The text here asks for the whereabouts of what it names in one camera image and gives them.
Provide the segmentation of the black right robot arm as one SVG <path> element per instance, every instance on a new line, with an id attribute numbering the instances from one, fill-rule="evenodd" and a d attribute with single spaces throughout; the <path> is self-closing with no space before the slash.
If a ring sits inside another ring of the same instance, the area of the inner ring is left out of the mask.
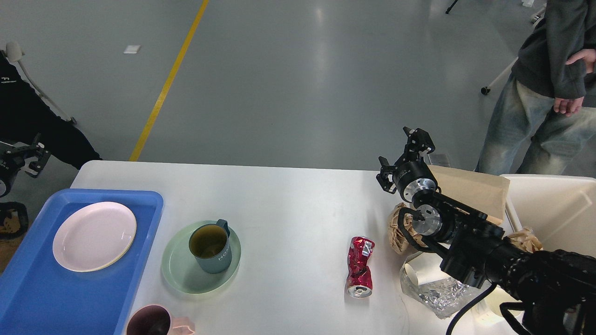
<path id="1" fill-rule="evenodd" d="M 416 250 L 441 257 L 440 269 L 463 284 L 490 287 L 467 304 L 457 321 L 495 288 L 515 302 L 500 304 L 502 316 L 519 335 L 593 335 L 595 333 L 596 261 L 592 256 L 558 249 L 521 250 L 487 214 L 441 193 L 421 153 L 435 149 L 423 129 L 404 127 L 404 153 L 390 165 L 379 157 L 377 180 L 413 208 L 398 212 L 398 229 Z"/>

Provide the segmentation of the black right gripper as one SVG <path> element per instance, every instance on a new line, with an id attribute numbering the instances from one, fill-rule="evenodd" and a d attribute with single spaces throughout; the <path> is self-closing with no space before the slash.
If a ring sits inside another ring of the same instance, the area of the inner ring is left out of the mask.
<path id="1" fill-rule="evenodd" d="M 422 191 L 438 189 L 438 182 L 430 168 L 421 157 L 435 151 L 435 144 L 429 133 L 421 128 L 411 129 L 403 127 L 408 140 L 404 147 L 403 162 L 400 166 L 390 165 L 389 161 L 379 156 L 380 169 L 376 180 L 383 191 L 395 194 L 396 191 L 407 203 L 413 203 L 413 198 Z"/>

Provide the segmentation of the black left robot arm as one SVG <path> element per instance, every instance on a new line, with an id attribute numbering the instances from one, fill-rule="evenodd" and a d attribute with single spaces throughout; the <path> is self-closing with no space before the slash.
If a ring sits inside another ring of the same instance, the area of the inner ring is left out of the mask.
<path id="1" fill-rule="evenodd" d="M 38 178 L 51 157 L 42 135 L 36 134 L 32 144 L 17 145 L 17 142 L 0 140 L 0 196 L 4 197 L 13 188 L 17 174 L 23 170 L 32 178 Z"/>

